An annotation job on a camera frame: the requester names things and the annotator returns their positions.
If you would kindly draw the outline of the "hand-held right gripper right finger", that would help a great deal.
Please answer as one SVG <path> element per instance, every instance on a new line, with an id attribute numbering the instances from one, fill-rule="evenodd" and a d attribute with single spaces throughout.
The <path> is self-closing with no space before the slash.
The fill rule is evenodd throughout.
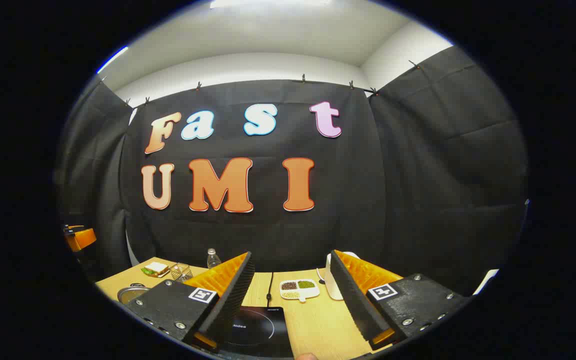
<path id="1" fill-rule="evenodd" d="M 419 337 L 470 302 L 429 276 L 400 276 L 340 250 L 331 275 L 356 327 L 373 350 Z"/>

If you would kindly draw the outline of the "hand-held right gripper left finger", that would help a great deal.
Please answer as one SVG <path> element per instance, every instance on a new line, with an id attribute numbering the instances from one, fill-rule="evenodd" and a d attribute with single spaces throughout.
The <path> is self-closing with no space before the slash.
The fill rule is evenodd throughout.
<path id="1" fill-rule="evenodd" d="M 230 334 L 254 273 L 246 251 L 185 282 L 164 280 L 126 307 L 179 342 L 215 350 Z"/>

